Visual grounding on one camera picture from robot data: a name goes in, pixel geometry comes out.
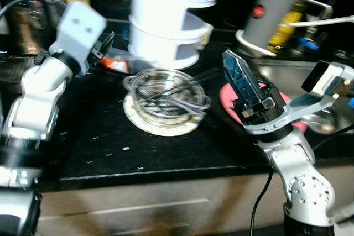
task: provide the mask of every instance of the gray cabinet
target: gray cabinet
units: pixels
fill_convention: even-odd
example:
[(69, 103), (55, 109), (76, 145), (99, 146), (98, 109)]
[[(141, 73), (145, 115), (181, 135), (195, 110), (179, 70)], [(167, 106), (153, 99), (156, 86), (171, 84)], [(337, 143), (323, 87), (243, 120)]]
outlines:
[[(336, 207), (354, 200), (354, 166), (320, 169)], [(117, 186), (43, 194), (38, 235), (183, 235), (246, 229), (267, 175)], [(283, 220), (283, 186), (274, 175), (256, 227)]]

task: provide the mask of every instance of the pink mat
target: pink mat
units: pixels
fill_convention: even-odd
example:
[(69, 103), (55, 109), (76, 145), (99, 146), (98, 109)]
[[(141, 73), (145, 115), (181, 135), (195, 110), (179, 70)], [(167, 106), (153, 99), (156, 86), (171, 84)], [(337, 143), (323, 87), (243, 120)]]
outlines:
[[(290, 101), (291, 99), (286, 96), (284, 93), (280, 92), (280, 95), (282, 98), (285, 100), (285, 102)], [(232, 87), (230, 84), (225, 84), (221, 90), (220, 90), (220, 101), (221, 104), (223, 105), (224, 109), (227, 111), (227, 113), (235, 119), (237, 122), (242, 124), (241, 120), (239, 119), (238, 115), (231, 109), (233, 107), (233, 102), (234, 100), (238, 99), (237, 95), (233, 91)], [(293, 123), (294, 126), (298, 127), (303, 133), (307, 129), (307, 125), (304, 124), (303, 122), (296, 122)]]

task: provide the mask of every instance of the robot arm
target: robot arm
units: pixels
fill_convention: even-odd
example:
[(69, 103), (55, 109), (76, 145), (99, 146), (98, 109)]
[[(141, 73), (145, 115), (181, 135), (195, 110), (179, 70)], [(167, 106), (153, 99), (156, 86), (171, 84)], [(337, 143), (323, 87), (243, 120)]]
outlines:
[(50, 56), (22, 77), (23, 94), (13, 103), (0, 139), (0, 234), (34, 235), (40, 195), (31, 187), (42, 171), (41, 140), (53, 132), (58, 98), (66, 84), (88, 70), (87, 57), (106, 20), (81, 2), (68, 5)]
[(239, 97), (233, 109), (282, 178), (285, 234), (333, 235), (328, 210), (334, 189), (314, 168), (314, 153), (291, 122), (331, 106), (354, 78), (354, 69), (320, 61), (303, 84), (307, 93), (285, 104), (272, 83), (260, 88), (243, 58), (227, 50), (223, 59), (226, 79)]

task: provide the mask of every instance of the white stacked container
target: white stacked container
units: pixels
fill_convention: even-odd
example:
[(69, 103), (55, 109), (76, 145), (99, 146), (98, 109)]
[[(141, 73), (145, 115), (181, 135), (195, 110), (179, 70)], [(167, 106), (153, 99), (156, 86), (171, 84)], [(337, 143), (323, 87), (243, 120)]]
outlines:
[(198, 61), (197, 44), (210, 26), (187, 12), (216, 0), (132, 0), (129, 50), (150, 66), (183, 69)]

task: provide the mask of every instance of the red label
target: red label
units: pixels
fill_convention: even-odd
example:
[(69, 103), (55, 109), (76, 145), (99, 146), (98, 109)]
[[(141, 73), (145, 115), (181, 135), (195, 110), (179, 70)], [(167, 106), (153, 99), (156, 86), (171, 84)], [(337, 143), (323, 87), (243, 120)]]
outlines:
[(253, 12), (252, 12), (252, 17), (255, 18), (255, 19), (259, 19), (261, 17), (263, 17), (264, 15), (264, 8), (263, 6), (255, 6), (254, 9), (253, 9)]

